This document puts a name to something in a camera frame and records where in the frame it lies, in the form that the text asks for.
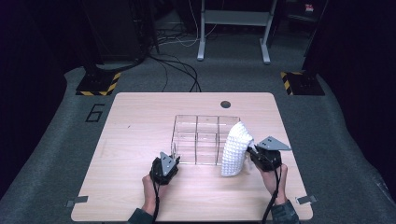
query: hand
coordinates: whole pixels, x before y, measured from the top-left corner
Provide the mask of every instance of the hand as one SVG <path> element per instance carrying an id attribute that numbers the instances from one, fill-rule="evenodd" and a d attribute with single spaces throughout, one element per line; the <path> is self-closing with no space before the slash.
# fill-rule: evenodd
<path id="1" fill-rule="evenodd" d="M 149 175 L 146 175 L 142 178 L 143 188 L 145 191 L 145 204 L 142 207 L 142 210 L 149 213 L 150 215 L 154 214 L 155 211 L 155 190 L 152 185 L 152 180 Z M 158 197 L 161 199 L 168 189 L 168 185 L 161 185 L 160 190 L 158 191 Z"/>
<path id="2" fill-rule="evenodd" d="M 262 180 L 264 181 L 265 187 L 271 193 L 271 195 L 276 190 L 276 175 L 274 171 L 264 172 L 262 169 L 257 167 L 262 175 Z M 286 176 L 288 175 L 288 166 L 282 164 L 280 167 L 276 168 L 277 175 L 280 177 L 279 188 L 277 193 L 277 198 L 275 200 L 275 205 L 282 204 L 288 201 L 286 197 Z"/>

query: white cloth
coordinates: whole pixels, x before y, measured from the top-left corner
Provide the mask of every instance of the white cloth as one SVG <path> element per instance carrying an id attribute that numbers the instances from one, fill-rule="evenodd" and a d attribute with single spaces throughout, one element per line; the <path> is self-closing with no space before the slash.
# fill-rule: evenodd
<path id="1" fill-rule="evenodd" d="M 221 175 L 231 176 L 241 172 L 244 166 L 245 153 L 249 145 L 254 145 L 253 137 L 248 133 L 242 121 L 230 130 L 223 150 Z"/>

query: black cable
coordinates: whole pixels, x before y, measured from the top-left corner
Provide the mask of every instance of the black cable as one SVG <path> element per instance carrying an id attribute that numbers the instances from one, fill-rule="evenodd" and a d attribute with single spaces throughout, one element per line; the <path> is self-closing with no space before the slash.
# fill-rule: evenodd
<path id="1" fill-rule="evenodd" d="M 163 37 L 159 36 L 158 38 L 158 44 L 162 45 L 162 44 L 166 44 L 168 43 L 167 40 L 177 40 L 178 42 L 183 42 L 183 38 L 187 37 L 188 35 L 184 34 L 184 33 L 179 33 L 179 34 L 174 34 L 174 35 L 163 35 Z"/>
<path id="2" fill-rule="evenodd" d="M 163 69 L 165 70 L 165 77 L 166 77 L 166 80 L 165 80 L 165 85 L 163 85 L 163 90 L 162 90 L 162 92 L 164 92 L 165 91 L 165 88 L 166 88 L 166 86 L 168 85 L 168 70 L 166 69 L 166 67 L 165 67 L 165 65 L 163 65 L 163 63 L 161 63 L 161 62 L 159 62 L 159 61 L 156 61 L 157 63 L 159 63 L 162 67 L 163 67 Z"/>
<path id="3" fill-rule="evenodd" d="M 192 84 L 192 86 L 191 86 L 191 88 L 190 88 L 190 91 L 192 91 L 192 89 L 193 89 L 194 87 L 196 87 L 199 91 L 202 91 L 202 90 L 201 90 L 201 86 L 200 86 L 200 84 L 199 84 L 199 82 L 198 82 L 198 73 L 196 72 L 196 70 L 195 70 L 191 65 L 186 64 L 186 63 L 182 63 L 179 59 L 177 59 L 177 60 L 178 60 L 178 62 L 177 62 L 177 61 L 171 61 L 171 60 L 165 60 L 165 59 L 158 59 L 158 58 L 156 58 L 156 57 L 153 57 L 152 55 L 149 55 L 149 57 L 150 57 L 151 59 L 153 59 L 153 60 L 159 62 L 159 63 L 164 63 L 164 64 L 166 64 L 166 65 L 168 65 L 168 66 L 171 66 L 171 67 L 175 68 L 176 70 L 178 70 L 178 71 L 180 71 L 180 72 L 182 72 L 182 73 L 188 75 L 189 77 L 191 77 L 191 78 L 194 80 L 194 83 Z M 182 70 L 182 69 L 180 69 L 180 68 L 178 68 L 178 67 L 172 65 L 171 63 L 178 63 L 178 64 L 181 64 L 181 65 L 183 65 L 183 67 L 184 67 L 185 70 Z M 189 68 L 194 72 L 195 76 L 193 76 L 193 75 L 188 71 L 188 69 L 186 68 L 186 66 L 189 67 Z"/>
<path id="4" fill-rule="evenodd" d="M 152 223 L 155 223 L 155 220 L 157 219 L 158 216 L 158 211 L 160 210 L 160 197 L 159 197 L 159 191 L 160 191 L 160 184 L 158 184 L 158 188 L 156 188 L 155 186 L 155 180 L 154 180 L 154 170 L 153 167 L 151 166 L 151 181 L 152 181 L 152 187 L 154 187 L 154 191 L 155 191 L 155 210 L 154 210 L 154 214 L 152 215 L 153 219 L 152 219 Z"/>
<path id="5" fill-rule="evenodd" d="M 176 28 L 178 26 L 181 26 L 181 24 L 177 23 L 176 25 L 174 25 L 173 28 L 170 28 L 170 29 L 157 29 L 158 41 L 162 41 L 162 43 L 166 43 L 165 40 L 168 40 L 168 39 L 184 38 L 184 37 L 188 36 L 188 34 L 182 29 L 180 29 L 180 31 L 177 31 Z M 173 32 L 175 34 L 168 35 L 167 32 Z"/>
<path id="6" fill-rule="evenodd" d="M 282 176 L 282 165 L 280 165 L 280 176 L 277 175 L 277 170 L 275 169 L 274 165 L 272 164 L 272 162 L 265 157 L 265 159 L 267 159 L 270 163 L 271 163 L 271 167 L 275 172 L 275 178 L 276 178 L 276 190 L 273 192 L 272 197 L 270 202 L 267 205 L 267 208 L 265 209 L 264 215 L 262 216 L 262 224 L 264 224 L 267 220 L 268 214 L 271 211 L 271 208 L 274 205 L 275 199 L 277 198 L 277 193 L 279 191 L 279 182 L 280 182 L 280 178 Z"/>

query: wrist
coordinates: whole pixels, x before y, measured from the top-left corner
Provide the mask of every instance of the wrist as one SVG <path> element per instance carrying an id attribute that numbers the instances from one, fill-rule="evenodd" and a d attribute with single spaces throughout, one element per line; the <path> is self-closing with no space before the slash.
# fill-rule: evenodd
<path id="1" fill-rule="evenodd" d="M 155 202 L 145 202 L 142 206 L 142 210 L 153 216 L 155 211 Z"/>
<path id="2" fill-rule="evenodd" d="M 275 199 L 274 204 L 275 204 L 275 205 L 284 204 L 284 203 L 286 203 L 288 200 L 289 200 L 289 199 L 286 197 L 286 195 L 280 194 L 280 193 L 279 193 L 279 194 L 277 195 L 276 199 Z"/>

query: white metal frame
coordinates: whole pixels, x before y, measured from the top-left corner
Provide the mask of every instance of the white metal frame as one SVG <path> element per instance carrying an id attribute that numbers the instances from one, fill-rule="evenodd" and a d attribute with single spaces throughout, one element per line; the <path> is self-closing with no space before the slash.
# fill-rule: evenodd
<path id="1" fill-rule="evenodd" d="M 205 25 L 206 24 L 230 24 L 230 25 L 255 25 L 265 26 L 264 35 L 260 38 L 262 47 L 262 60 L 269 64 L 270 56 L 267 48 L 267 39 L 270 32 L 277 0 L 273 0 L 269 12 L 248 12 L 248 11 L 226 11 L 226 10 L 205 10 L 205 0 L 201 4 L 201 39 L 198 49 L 198 61 L 204 59 L 205 54 Z"/>

